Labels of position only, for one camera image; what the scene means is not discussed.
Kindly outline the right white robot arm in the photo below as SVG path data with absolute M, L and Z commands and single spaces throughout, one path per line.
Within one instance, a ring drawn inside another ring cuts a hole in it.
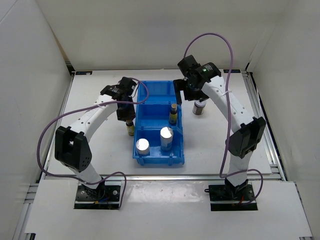
M 261 141 L 266 121 L 246 110 L 229 91 L 227 81 L 212 62 L 201 65 L 189 55 L 177 66 L 183 75 L 182 79 L 173 82 L 177 104 L 181 105 L 183 100 L 211 100 L 227 120 L 225 146 L 230 162 L 228 173 L 224 176 L 224 193 L 230 200 L 236 200 L 248 184 L 250 158 Z

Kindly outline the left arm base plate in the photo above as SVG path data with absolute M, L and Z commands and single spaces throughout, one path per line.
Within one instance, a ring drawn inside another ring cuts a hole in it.
M 119 210 L 122 193 L 121 181 L 105 181 L 97 189 L 78 184 L 73 208 L 76 210 Z

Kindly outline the silver-lid bead jar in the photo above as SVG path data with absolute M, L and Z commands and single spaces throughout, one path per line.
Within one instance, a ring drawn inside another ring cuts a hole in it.
M 145 138 L 140 138 L 136 141 L 136 151 L 139 155 L 146 156 L 150 153 L 149 141 Z
M 168 126 L 160 130 L 160 147 L 163 151 L 169 151 L 172 148 L 173 136 L 174 132 Z

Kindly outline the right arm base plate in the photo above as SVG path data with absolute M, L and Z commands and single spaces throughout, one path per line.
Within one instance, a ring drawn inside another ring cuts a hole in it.
M 235 195 L 224 184 L 209 185 L 204 190 L 209 194 L 210 210 L 212 212 L 257 211 L 258 206 L 254 200 L 253 186 L 248 184 Z

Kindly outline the yellow-label sauce bottle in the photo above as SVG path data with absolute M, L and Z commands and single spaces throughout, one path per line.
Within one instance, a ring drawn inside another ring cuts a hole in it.
M 127 120 L 125 122 L 126 124 L 126 129 L 127 129 L 127 133 L 129 136 L 134 136 L 135 134 L 135 125 L 134 122 L 132 120 Z
M 176 103 L 173 103 L 169 112 L 169 123 L 175 125 L 178 119 L 178 107 Z

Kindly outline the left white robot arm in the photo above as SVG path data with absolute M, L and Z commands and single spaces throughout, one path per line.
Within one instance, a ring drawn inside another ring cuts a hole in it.
M 108 117 L 116 113 L 119 121 L 125 122 L 127 132 L 134 135 L 133 120 L 136 117 L 132 94 L 137 83 L 123 77 L 118 84 L 107 85 L 94 102 L 96 108 L 85 111 L 74 123 L 60 126 L 55 132 L 54 157 L 84 181 L 85 193 L 95 201 L 108 197 L 105 184 L 97 183 L 102 177 L 91 164 L 92 152 L 89 142 Z

